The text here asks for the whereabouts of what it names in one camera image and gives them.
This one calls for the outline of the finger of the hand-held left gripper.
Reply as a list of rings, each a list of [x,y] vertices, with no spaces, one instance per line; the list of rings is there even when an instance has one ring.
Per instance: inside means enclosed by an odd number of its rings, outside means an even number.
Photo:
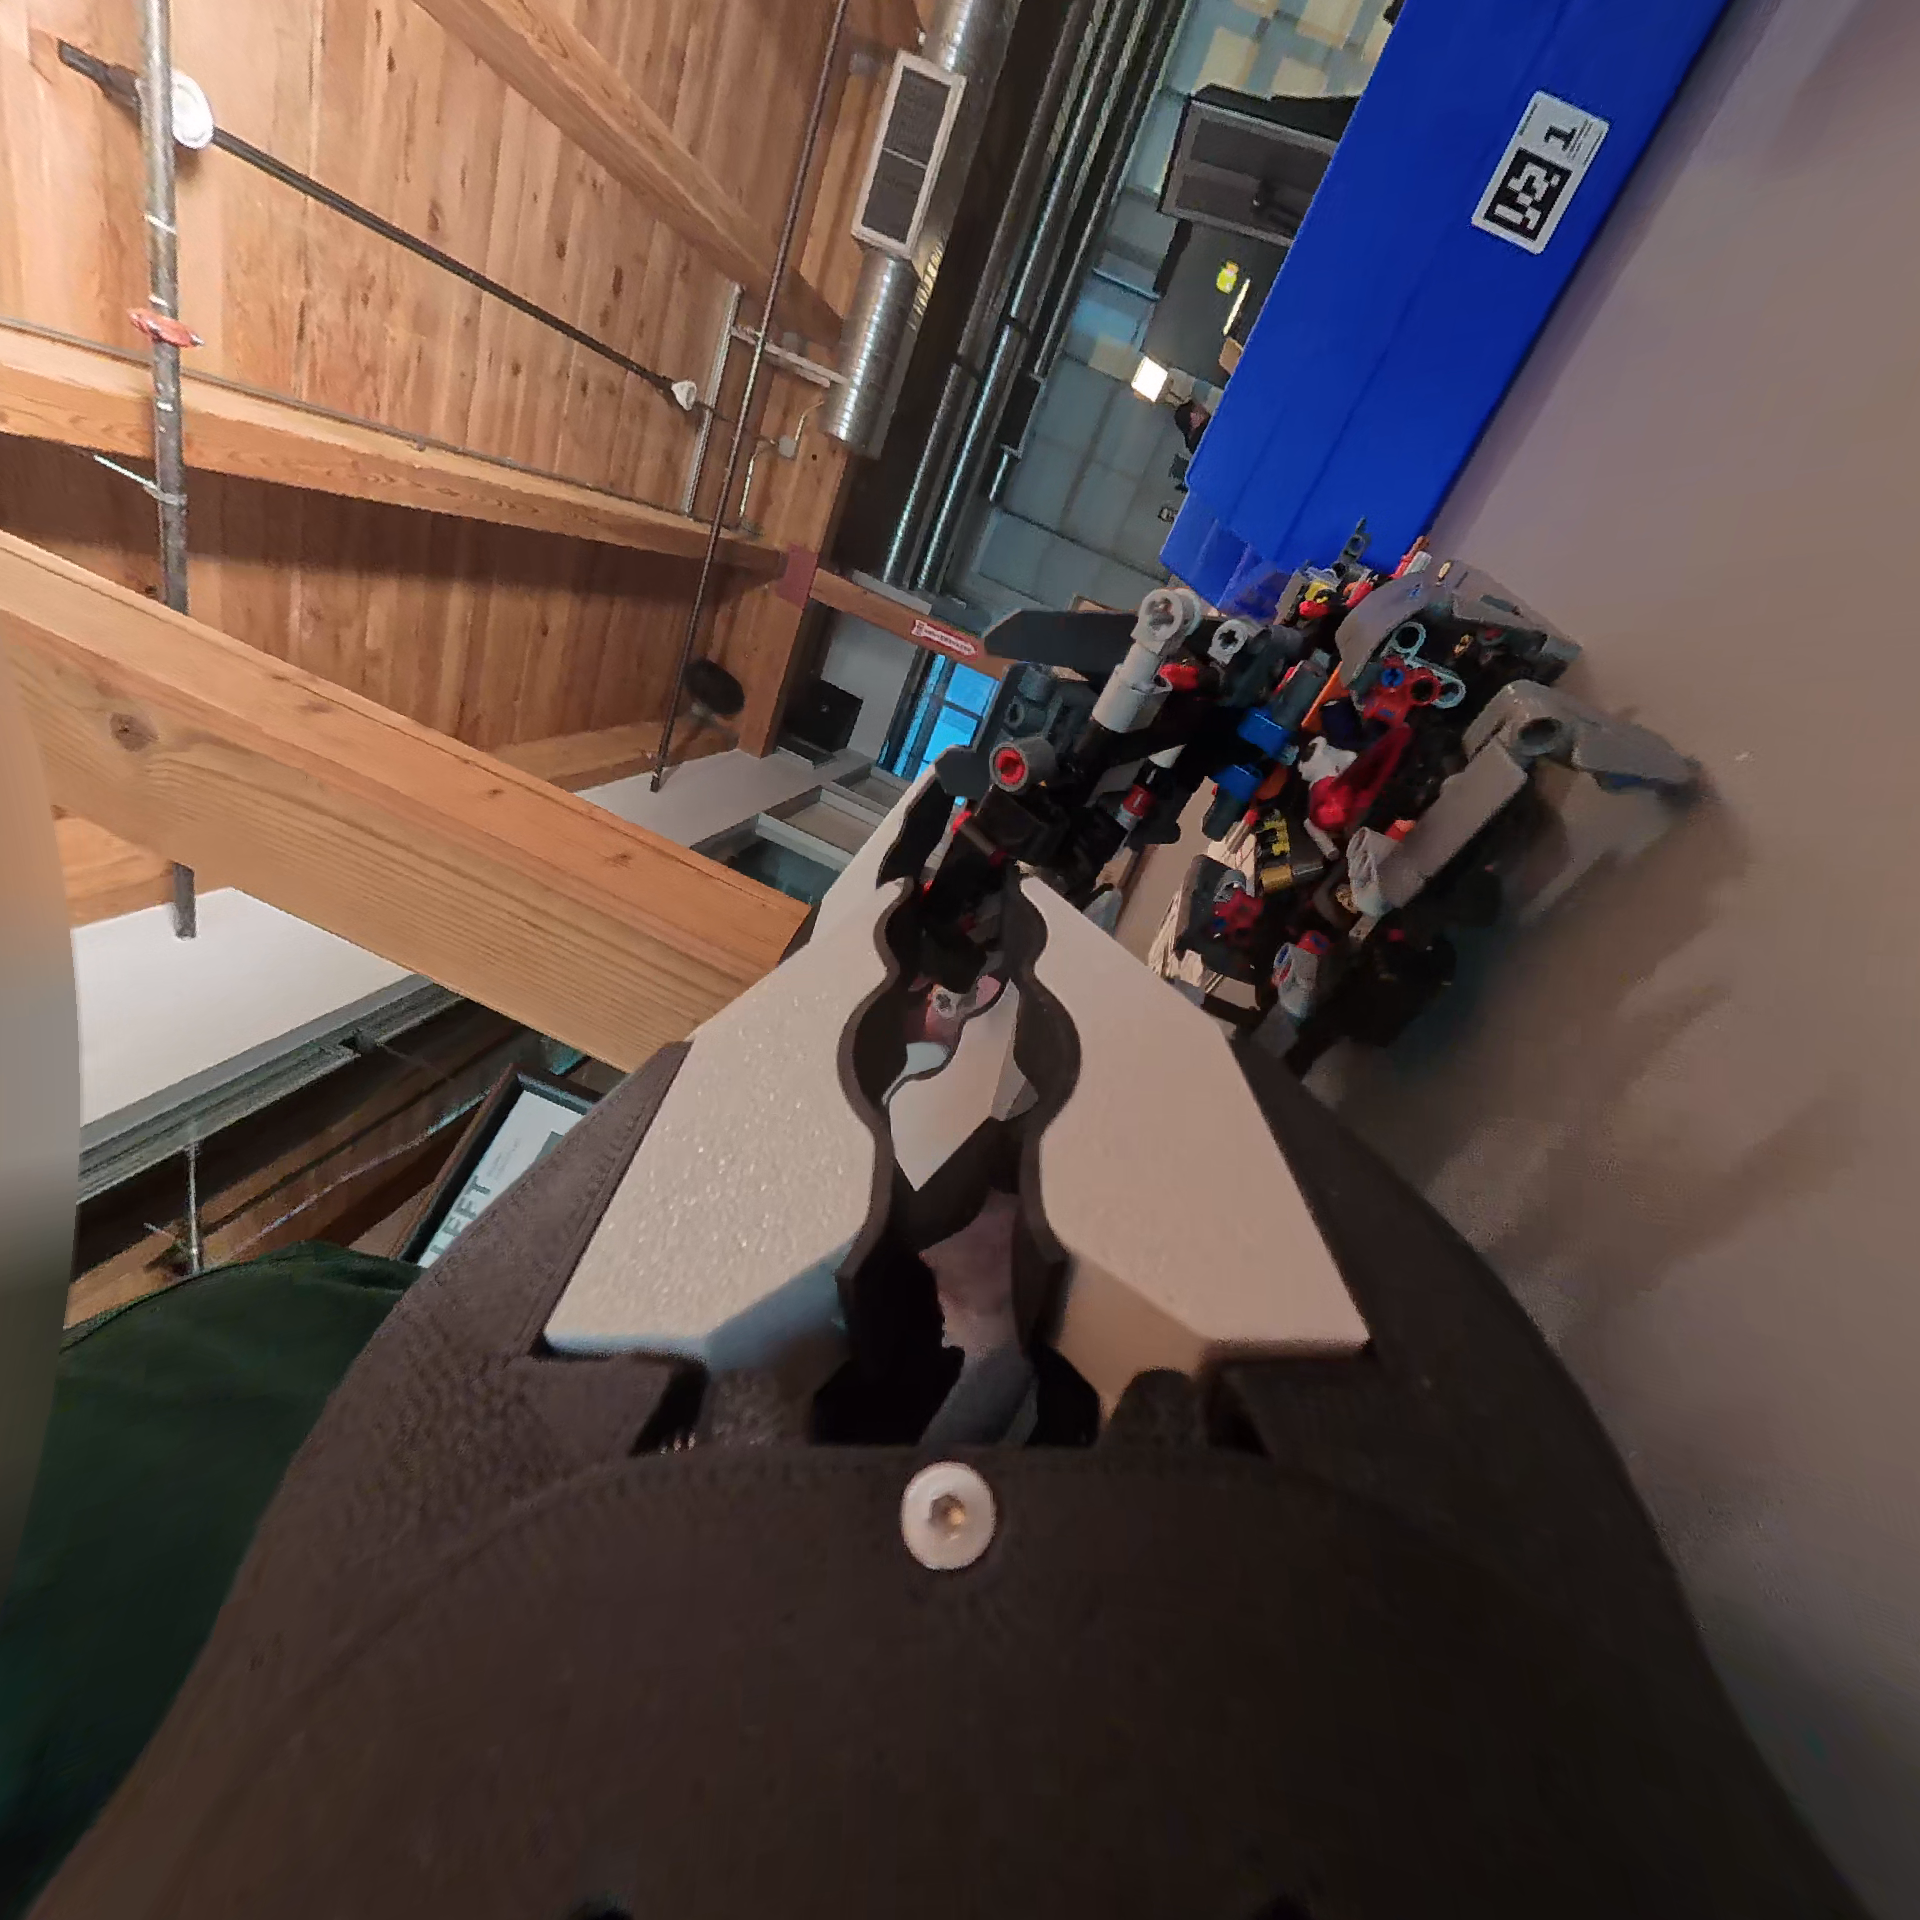
[[[824,951],[869,951],[902,964],[902,937],[896,929],[902,899],[918,898],[932,851],[952,831],[952,791],[940,770],[918,770],[906,797],[872,823],[872,835],[852,859],[852,866],[828,879],[816,920],[808,920],[808,958]]]

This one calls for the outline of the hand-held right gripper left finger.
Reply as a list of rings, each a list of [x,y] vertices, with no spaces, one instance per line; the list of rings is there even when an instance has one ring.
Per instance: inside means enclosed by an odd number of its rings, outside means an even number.
[[[834,1266],[872,1215],[872,1110],[852,1039],[896,983],[869,889],[808,946],[703,1020],[670,1071],[541,1338],[560,1359],[692,1359],[703,1371],[834,1371]]]

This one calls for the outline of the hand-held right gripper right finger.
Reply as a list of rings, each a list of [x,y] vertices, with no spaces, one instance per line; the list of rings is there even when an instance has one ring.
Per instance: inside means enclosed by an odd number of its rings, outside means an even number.
[[[1038,1123],[1038,1215],[1060,1237],[1053,1346],[1089,1391],[1237,1359],[1353,1359],[1363,1317],[1228,1053],[1228,1033],[1045,879],[1030,988],[1076,1071]]]

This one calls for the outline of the black lego sub-assembly red pins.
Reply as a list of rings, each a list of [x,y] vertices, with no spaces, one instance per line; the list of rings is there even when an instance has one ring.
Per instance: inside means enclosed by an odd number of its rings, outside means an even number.
[[[958,807],[896,916],[902,976],[969,992],[1004,951],[1000,898],[1018,873],[1086,905],[1119,851],[1176,840],[1275,690],[1265,641],[1275,626],[1202,613],[1187,588],[1149,588],[1135,613],[1004,613],[992,658],[1065,666],[1099,696],[1074,739],[1023,731],[932,765]]]

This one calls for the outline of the large lego vehicle model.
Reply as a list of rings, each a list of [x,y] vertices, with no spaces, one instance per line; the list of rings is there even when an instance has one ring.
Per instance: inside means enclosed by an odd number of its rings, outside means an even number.
[[[1363,526],[1334,571],[1295,571],[1275,622],[1275,690],[1202,786],[1202,835],[1176,951],[1254,1007],[1289,1071],[1338,1043],[1393,1043],[1459,976],[1459,929],[1488,929],[1542,823],[1536,778],[1687,804],[1698,765],[1564,677],[1582,645],[1469,565],[1409,550],[1363,571]]]

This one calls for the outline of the person's left hand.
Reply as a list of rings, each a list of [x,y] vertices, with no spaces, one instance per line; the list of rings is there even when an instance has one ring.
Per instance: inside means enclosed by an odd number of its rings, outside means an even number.
[[[940,1303],[940,1338],[969,1359],[1018,1346],[1018,1215],[976,1215],[958,1237],[918,1247]]]

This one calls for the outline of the framed black white tag sign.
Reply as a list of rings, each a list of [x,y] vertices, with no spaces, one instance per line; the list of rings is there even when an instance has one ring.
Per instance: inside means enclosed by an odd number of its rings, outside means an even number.
[[[598,1094],[508,1064],[426,1182],[393,1259],[444,1259],[593,1104]]]

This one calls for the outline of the plain blue plastic bin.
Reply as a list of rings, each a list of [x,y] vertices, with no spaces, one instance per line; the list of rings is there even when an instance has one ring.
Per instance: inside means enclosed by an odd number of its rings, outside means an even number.
[[[1212,613],[1275,622],[1289,603],[1295,571],[1259,565],[1212,511],[1187,490],[1167,538],[1160,571]]]

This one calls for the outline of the person's green shirt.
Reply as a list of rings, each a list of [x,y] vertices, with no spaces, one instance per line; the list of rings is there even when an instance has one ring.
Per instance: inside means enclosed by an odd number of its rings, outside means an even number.
[[[412,1280],[299,1238],[65,1332],[0,1635],[9,1912],[153,1745],[297,1449]]]

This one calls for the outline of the white ceiling air vent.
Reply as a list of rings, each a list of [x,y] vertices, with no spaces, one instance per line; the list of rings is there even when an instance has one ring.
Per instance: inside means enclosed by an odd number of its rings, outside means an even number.
[[[932,56],[896,51],[881,90],[881,134],[869,146],[869,179],[858,190],[858,245],[881,253],[917,253],[932,204],[932,179],[946,162],[946,135],[958,126],[969,76]]]

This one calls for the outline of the blue plastic bin with tag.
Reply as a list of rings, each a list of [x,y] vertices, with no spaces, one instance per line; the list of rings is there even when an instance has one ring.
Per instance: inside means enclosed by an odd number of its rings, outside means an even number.
[[[1259,565],[1399,565],[1604,227],[1726,0],[1418,0],[1187,457]]]

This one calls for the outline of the dark grey cabinet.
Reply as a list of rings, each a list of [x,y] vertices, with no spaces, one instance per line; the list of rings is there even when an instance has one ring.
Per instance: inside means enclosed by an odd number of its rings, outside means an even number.
[[[1154,208],[1187,227],[1254,238],[1289,248],[1358,99],[1254,99],[1202,85],[1181,105]]]

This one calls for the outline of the silver air duct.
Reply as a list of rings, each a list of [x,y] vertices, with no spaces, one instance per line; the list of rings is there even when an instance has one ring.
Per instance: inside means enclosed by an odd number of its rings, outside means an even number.
[[[983,113],[992,113],[992,85],[1000,85],[1000,65],[1004,65],[1015,21],[1018,21],[1018,0],[946,0],[946,6],[932,6],[932,35],[928,35],[918,56],[969,76],[969,99],[958,99],[958,126],[946,135],[946,162],[932,179],[932,204],[928,204],[928,227],[918,227],[917,253],[861,248],[861,277],[858,277],[858,300],[852,300],[852,326],[844,326],[844,358],[834,358],[834,383],[828,383],[828,405],[824,405],[824,430],[834,447],[852,447],[858,457],[881,454],[888,416],[902,405],[902,374],[906,374],[917,333],[928,322],[928,300],[932,300],[932,280],[940,280],[940,260],[946,260],[946,238],[952,238],[969,167],[976,167],[976,150],[979,150],[979,134],[983,134]]]

